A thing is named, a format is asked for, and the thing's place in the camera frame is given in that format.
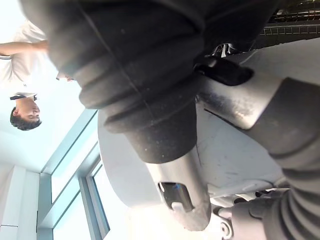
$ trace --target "window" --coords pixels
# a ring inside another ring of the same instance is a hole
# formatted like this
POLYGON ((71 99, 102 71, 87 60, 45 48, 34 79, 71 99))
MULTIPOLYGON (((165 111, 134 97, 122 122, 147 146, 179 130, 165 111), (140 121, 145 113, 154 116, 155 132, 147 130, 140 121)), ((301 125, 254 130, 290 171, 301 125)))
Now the window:
POLYGON ((107 218, 112 220, 109 224, 112 224, 112 226, 123 226, 128 214, 128 207, 119 199, 113 190, 102 163, 101 168, 96 172, 93 179, 103 211, 107 218))
POLYGON ((94 181, 102 165, 97 132, 97 111, 85 110, 43 168, 37 239, 103 240, 108 234, 110 228, 94 181))
POLYGON ((86 212, 79 192, 53 229, 53 240, 90 240, 86 212))
POLYGON ((91 135, 82 135, 78 142, 74 144, 66 155, 65 159, 59 164, 51 176, 52 182, 52 202, 61 193, 72 175, 76 172, 80 164, 98 141, 97 129, 91 135))

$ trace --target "man's hair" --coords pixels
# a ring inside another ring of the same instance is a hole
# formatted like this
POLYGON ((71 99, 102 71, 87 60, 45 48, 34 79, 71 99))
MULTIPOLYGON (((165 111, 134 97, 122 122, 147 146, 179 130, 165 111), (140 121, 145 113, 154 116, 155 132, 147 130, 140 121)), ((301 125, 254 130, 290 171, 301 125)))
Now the man's hair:
POLYGON ((14 111, 16 110, 16 107, 12 109, 11 115, 10 115, 10 123, 12 126, 22 130, 22 131, 28 131, 31 129, 35 129, 40 126, 42 123, 40 119, 35 122, 26 121, 22 119, 20 116, 14 116, 14 111))

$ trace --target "white shirt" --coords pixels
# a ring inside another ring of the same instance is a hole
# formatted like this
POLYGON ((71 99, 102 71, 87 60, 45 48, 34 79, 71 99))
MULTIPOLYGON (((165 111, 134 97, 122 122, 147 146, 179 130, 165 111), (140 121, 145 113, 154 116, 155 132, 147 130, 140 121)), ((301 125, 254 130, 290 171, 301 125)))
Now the white shirt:
MULTIPOLYGON (((46 40, 45 34, 30 21, 26 21, 16 32, 14 42, 36 43, 46 40)), ((1 57, 0 89, 10 96, 16 93, 36 94, 48 83, 54 81, 57 70, 45 52, 23 52, 1 57)))

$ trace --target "window frame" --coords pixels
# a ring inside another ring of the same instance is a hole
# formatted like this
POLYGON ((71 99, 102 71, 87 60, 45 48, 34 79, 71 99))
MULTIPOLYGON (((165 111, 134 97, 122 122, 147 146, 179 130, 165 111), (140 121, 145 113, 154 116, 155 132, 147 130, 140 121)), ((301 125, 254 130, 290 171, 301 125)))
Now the window frame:
POLYGON ((85 109, 40 173, 37 240, 54 240, 53 229, 78 194, 81 194, 91 240, 103 240, 110 231, 94 181, 94 175, 102 165, 98 139, 55 201, 52 202, 52 174, 60 164, 68 164, 64 161, 72 161, 71 157, 66 156, 69 152, 75 152, 74 149, 71 151, 72 147, 77 146, 77 141, 83 139, 93 129, 92 125, 98 122, 97 117, 97 110, 85 109))

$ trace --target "man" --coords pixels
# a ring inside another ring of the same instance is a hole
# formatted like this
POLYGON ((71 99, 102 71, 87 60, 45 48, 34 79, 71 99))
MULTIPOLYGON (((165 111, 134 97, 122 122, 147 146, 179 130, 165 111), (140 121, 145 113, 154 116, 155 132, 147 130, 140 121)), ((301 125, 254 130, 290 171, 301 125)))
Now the man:
POLYGON ((48 42, 45 34, 30 21, 17 31, 13 42, 0 44, 0 88, 15 101, 10 116, 11 124, 23 131, 37 128, 40 110, 35 103, 38 86, 43 80, 48 63, 48 42))

